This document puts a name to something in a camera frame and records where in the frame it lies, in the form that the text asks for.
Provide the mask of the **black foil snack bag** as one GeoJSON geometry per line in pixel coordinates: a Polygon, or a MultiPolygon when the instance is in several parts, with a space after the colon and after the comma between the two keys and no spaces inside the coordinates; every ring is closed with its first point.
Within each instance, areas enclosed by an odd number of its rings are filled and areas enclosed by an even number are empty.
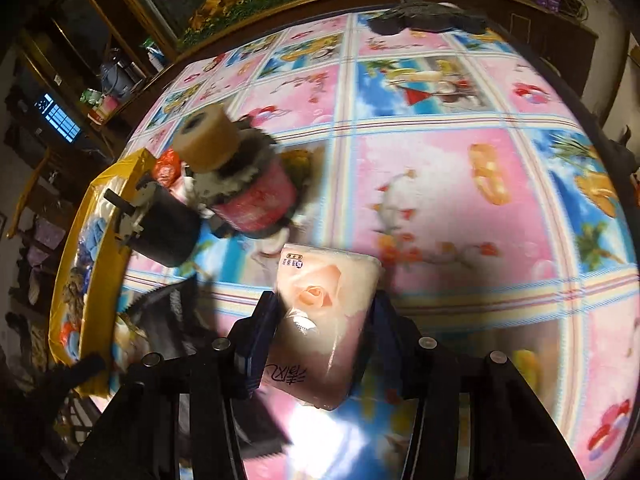
{"type": "MultiPolygon", "coordinates": [[[[150,352],[164,359],[190,356],[211,342],[216,333],[198,317],[198,278],[157,287],[116,314],[110,390],[119,388],[119,377],[150,352]]],[[[234,426],[244,460],[278,455],[290,439],[273,419],[258,394],[231,401],[234,426]]]]}

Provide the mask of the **pink tissue pack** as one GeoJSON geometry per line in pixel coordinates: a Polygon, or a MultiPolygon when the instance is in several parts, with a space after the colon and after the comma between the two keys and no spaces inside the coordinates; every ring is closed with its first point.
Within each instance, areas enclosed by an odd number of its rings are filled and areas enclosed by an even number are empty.
{"type": "Polygon", "coordinates": [[[369,255],[284,245],[274,285],[282,318],[262,378],[315,408],[337,408],[352,388],[381,274],[369,255]]]}

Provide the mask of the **blue cloth glove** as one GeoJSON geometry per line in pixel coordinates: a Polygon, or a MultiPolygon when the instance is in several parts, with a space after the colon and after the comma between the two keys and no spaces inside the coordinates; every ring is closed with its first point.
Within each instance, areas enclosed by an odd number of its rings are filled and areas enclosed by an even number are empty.
{"type": "Polygon", "coordinates": [[[90,220],[85,226],[78,242],[78,260],[82,266],[88,266],[96,261],[105,230],[106,220],[102,217],[90,220]]]}

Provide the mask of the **orange plastic bag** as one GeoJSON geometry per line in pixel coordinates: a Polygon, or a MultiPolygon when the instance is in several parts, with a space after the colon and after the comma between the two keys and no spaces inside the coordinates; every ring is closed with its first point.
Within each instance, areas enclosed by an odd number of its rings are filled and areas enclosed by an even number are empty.
{"type": "Polygon", "coordinates": [[[164,188],[170,188],[181,177],[182,163],[179,155],[168,148],[157,159],[152,178],[164,188]]]}

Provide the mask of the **yellow cardboard tray box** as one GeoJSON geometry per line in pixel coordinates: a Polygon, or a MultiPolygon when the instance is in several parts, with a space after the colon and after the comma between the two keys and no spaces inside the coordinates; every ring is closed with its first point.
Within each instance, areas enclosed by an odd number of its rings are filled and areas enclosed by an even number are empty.
{"type": "Polygon", "coordinates": [[[68,232],[56,276],[49,318],[49,348],[55,361],[72,365],[96,353],[104,359],[106,370],[88,379],[77,391],[83,396],[110,395],[112,340],[117,300],[131,250],[116,240],[115,207],[104,198],[110,188],[125,200],[131,200],[139,180],[155,165],[156,158],[145,148],[115,162],[88,186],[68,232]],[[106,230],[96,261],[82,266],[78,260],[78,242],[90,220],[102,217],[106,230]],[[70,270],[81,270],[85,277],[84,310],[79,322],[72,321],[63,302],[63,287],[70,270]]]}

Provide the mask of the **black electric motor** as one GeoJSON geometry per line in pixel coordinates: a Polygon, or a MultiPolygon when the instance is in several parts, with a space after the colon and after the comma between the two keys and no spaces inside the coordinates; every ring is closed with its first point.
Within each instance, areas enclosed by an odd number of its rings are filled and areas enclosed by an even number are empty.
{"type": "Polygon", "coordinates": [[[116,210],[116,240],[166,268],[176,268],[189,259],[200,237],[202,219],[163,185],[145,176],[131,200],[110,188],[104,198],[116,210]]]}

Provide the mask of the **colourful patterned tablecloth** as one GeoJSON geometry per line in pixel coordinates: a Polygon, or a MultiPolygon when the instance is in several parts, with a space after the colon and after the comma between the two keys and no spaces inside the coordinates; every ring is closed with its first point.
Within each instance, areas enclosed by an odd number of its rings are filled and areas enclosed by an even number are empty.
{"type": "Polygon", "coordinates": [[[252,312],[285,243],[378,257],[397,309],[447,347],[504,352],[584,475],[638,424],[638,224],[615,148],[495,32],[370,31],[347,13],[295,25],[169,78],[128,142],[159,155],[210,103],[270,133],[307,195],[266,240],[202,229],[167,269],[129,261],[118,303],[196,275],[217,330],[252,312]]]}

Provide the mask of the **red label jar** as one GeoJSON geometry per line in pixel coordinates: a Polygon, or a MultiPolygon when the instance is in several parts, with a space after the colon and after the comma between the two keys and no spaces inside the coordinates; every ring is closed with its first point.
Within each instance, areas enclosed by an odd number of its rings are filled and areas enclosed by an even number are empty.
{"type": "Polygon", "coordinates": [[[265,238],[288,224],[298,191],[276,152],[276,141],[262,130],[241,131],[238,150],[209,172],[194,172],[198,203],[234,232],[265,238]]]}

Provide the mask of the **beige tape roll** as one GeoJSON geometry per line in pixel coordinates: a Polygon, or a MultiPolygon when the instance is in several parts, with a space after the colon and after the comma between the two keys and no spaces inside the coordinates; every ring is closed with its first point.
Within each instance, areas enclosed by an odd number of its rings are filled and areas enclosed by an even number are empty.
{"type": "Polygon", "coordinates": [[[240,146],[238,127],[218,104],[209,104],[186,116],[178,125],[171,147],[196,174],[224,166],[240,146]]]}

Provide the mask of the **grey kettle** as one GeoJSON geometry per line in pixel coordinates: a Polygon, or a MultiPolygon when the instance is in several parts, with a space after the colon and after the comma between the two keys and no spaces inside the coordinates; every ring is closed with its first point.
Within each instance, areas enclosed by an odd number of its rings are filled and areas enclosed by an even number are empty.
{"type": "Polygon", "coordinates": [[[143,78],[131,65],[107,61],[100,67],[101,89],[104,96],[126,101],[140,87],[143,78]]]}

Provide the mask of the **black clamp device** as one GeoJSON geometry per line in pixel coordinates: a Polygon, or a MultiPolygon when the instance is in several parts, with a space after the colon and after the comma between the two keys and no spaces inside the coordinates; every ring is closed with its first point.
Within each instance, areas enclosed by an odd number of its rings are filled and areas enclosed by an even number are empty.
{"type": "Polygon", "coordinates": [[[486,32],[487,20],[484,15],[465,11],[453,3],[399,0],[397,6],[369,18],[367,25],[381,36],[397,35],[405,29],[430,34],[459,29],[479,35],[486,32]]]}

